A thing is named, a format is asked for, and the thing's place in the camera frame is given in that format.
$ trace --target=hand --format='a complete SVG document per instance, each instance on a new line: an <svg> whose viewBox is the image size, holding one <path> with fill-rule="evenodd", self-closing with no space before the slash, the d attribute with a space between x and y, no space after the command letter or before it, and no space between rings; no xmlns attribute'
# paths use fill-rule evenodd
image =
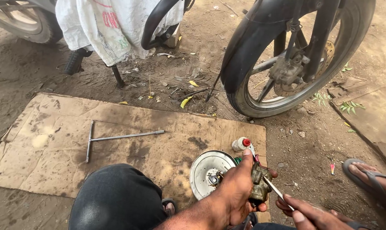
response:
<svg viewBox="0 0 386 230"><path fill-rule="evenodd" d="M295 211L291 211L287 204L278 197L275 202L285 215L292 217L297 229L302 230L353 230L346 222L352 221L348 217L331 210L324 212L318 207L314 207L306 201L292 198L290 195L283 196L285 202L292 206Z"/></svg>
<svg viewBox="0 0 386 230"><path fill-rule="evenodd" d="M211 194L211 196L221 197L223 202L226 203L227 222L232 226L243 222L250 212L267 211L265 203L262 203L257 208L253 208L248 202L253 188L251 178L253 164L254 160L251 151L249 149L244 150L244 156L240 164L227 171L220 186ZM278 176L276 171L268 170L273 178Z"/></svg>

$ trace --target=white cloth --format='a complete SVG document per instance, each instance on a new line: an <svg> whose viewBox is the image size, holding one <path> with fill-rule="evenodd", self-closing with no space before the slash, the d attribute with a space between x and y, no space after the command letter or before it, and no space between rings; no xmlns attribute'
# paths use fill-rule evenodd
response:
<svg viewBox="0 0 386 230"><path fill-rule="evenodd" d="M141 46L146 20L160 0L58 0L55 12L64 39L71 50L92 45L106 65L131 57L145 58ZM163 34L183 18L179 1L153 34Z"/></svg>

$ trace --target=white bottle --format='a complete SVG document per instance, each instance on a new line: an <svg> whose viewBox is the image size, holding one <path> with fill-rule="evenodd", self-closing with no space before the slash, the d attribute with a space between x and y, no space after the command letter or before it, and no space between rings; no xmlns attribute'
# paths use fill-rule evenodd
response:
<svg viewBox="0 0 386 230"><path fill-rule="evenodd" d="M241 137L231 144L231 147L233 148L234 151L236 152L241 152L244 151L244 149L250 149L252 154L254 155L254 146L251 143L250 139L246 137Z"/></svg>

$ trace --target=round metal plate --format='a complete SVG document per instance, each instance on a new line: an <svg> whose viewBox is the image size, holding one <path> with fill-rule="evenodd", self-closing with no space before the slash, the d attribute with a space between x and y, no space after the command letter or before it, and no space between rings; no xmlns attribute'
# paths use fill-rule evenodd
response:
<svg viewBox="0 0 386 230"><path fill-rule="evenodd" d="M285 86L285 85L275 84L274 85L274 92L280 97L289 97L289 96L297 94L300 91L303 91L304 88L306 88L310 84L312 84L317 78L319 78L325 72L325 70L327 69L327 67L331 63L332 58L334 57L334 53L335 53L334 44L331 41L327 41L325 49L322 53L323 61L319 65L318 72L315 75L315 79L313 81L308 82L308 83L301 83L295 87L292 85L291 86Z"/></svg>
<svg viewBox="0 0 386 230"><path fill-rule="evenodd" d="M209 175L216 175L220 170L225 174L235 166L234 158L223 151L211 150L200 154L190 168L190 187L196 199L201 200L216 189L211 186Z"/></svg>

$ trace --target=black pants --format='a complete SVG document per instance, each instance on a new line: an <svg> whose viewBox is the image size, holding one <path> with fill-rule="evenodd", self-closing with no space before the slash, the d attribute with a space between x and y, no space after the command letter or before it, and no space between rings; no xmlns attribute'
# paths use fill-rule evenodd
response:
<svg viewBox="0 0 386 230"><path fill-rule="evenodd" d="M109 165L90 174L73 203L70 230L153 229L167 218L162 191L127 164ZM261 223L254 230L293 230Z"/></svg>

